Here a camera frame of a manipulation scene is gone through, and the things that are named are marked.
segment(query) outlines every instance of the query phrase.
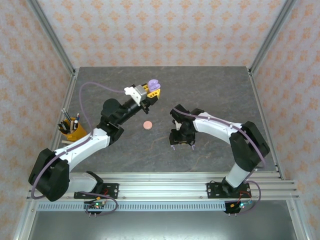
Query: orange floral pattern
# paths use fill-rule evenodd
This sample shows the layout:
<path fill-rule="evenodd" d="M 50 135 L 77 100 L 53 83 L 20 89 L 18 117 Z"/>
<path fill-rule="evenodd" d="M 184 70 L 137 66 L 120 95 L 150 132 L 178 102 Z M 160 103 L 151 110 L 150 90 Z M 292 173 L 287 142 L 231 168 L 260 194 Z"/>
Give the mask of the orange floral pattern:
<path fill-rule="evenodd" d="M 298 0 L 254 76 L 285 176 L 297 180 L 315 236 L 320 236 L 319 50 L 319 4 Z"/>
<path fill-rule="evenodd" d="M 49 147 L 70 75 L 27 1 L 6 0 L 2 5 L 0 239 L 9 240 L 24 207 L 35 160 Z"/>
<path fill-rule="evenodd" d="M 249 67 L 285 0 L 39 2 L 76 68 Z"/>

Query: pen holder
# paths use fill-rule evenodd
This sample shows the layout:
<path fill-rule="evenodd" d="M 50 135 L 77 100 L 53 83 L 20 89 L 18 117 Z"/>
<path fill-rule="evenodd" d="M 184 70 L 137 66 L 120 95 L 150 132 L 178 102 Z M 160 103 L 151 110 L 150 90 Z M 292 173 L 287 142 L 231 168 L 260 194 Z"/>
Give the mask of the pen holder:
<path fill-rule="evenodd" d="M 63 121 L 68 123 L 68 125 L 70 125 L 70 122 L 67 119 L 65 119 Z M 79 139 L 82 139 L 83 137 L 85 137 L 87 135 L 87 132 L 86 132 L 86 130 L 84 130 L 84 128 L 81 126 L 81 124 L 78 123 L 77 129 L 74 130 L 73 133 L 70 133 L 70 134 L 61 133 L 61 134 L 64 135 L 68 141 L 75 142 L 75 141 L 78 141 Z"/>

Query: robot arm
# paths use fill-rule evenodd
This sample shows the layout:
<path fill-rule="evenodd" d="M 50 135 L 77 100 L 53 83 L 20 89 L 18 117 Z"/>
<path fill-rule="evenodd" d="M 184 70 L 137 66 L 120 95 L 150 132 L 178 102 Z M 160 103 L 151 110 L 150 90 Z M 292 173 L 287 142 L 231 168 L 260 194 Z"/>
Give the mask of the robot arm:
<path fill-rule="evenodd" d="M 237 192 L 244 184 L 244 180 L 255 169 L 261 160 L 253 146 L 240 132 L 233 128 L 233 126 L 245 131 L 258 147 L 262 156 L 265 157 L 270 152 L 270 148 L 256 125 L 250 121 L 247 121 L 245 124 L 241 124 L 223 120 L 223 122 L 227 122 L 229 124 L 229 126 L 227 126 L 223 123 L 210 120 L 219 120 L 219 118 L 213 117 L 198 108 L 189 112 L 179 104 L 175 109 L 180 112 L 200 116 L 202 118 L 184 115 L 173 109 L 170 112 L 170 115 L 174 118 L 173 122 L 176 125 L 176 129 L 171 130 L 169 136 L 170 144 L 172 146 L 176 144 L 193 145 L 196 139 L 195 133 L 197 132 L 210 134 L 229 144 L 232 149 L 235 164 L 228 175 L 222 180 L 221 185 L 217 185 L 218 189 L 215 189 L 215 192 L 219 194 L 218 196 L 220 198 L 221 193 L 225 194 L 229 198 L 237 195 Z"/>
<path fill-rule="evenodd" d="M 144 84 L 126 87 L 124 92 L 130 95 L 131 99 L 123 105 L 114 98 L 106 100 L 101 111 L 100 123 L 92 133 L 55 151 L 46 148 L 40 152 L 29 176 L 28 181 L 31 185 L 50 160 L 66 153 L 45 170 L 36 185 L 36 189 L 50 201 L 58 200 L 67 192 L 101 192 L 103 180 L 96 174 L 89 171 L 70 173 L 71 170 L 93 153 L 117 141 L 124 132 L 121 125 L 137 112 L 143 110 L 148 114 L 149 107 L 159 99 L 161 90 L 159 88 L 150 92 L 148 85 Z"/>

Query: pink disc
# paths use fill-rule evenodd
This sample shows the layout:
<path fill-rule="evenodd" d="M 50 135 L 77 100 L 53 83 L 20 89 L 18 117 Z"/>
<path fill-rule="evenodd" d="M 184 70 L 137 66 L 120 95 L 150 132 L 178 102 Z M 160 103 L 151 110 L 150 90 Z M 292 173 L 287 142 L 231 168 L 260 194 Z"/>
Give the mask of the pink disc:
<path fill-rule="evenodd" d="M 143 128 L 146 129 L 146 130 L 150 130 L 152 128 L 152 122 L 150 121 L 145 121 L 143 123 Z"/>

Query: wallpaper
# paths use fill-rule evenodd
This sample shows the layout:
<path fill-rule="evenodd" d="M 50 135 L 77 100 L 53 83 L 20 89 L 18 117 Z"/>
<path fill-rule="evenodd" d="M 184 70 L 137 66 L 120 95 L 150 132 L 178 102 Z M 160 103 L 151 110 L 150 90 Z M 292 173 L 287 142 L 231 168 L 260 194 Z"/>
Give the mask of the wallpaper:
<path fill-rule="evenodd" d="M 276 150 L 320 237 L 320 4 L 297 0 L 255 75 Z"/>
<path fill-rule="evenodd" d="M 0 39 L 0 239 L 11 240 L 70 75 L 27 1 L 1 2 Z"/>
<path fill-rule="evenodd" d="M 285 0 L 39 0 L 73 66 L 250 66 Z"/>

